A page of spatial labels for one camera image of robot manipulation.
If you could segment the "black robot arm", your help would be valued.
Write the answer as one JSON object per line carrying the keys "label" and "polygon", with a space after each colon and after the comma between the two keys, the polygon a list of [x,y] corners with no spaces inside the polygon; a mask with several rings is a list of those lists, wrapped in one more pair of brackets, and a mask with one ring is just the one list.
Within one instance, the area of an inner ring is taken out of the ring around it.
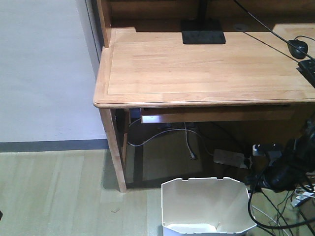
{"label": "black robot arm", "polygon": [[282,156],[263,172],[258,185],[274,192],[293,190],[315,170],[315,120],[306,121],[303,134],[286,144]]}

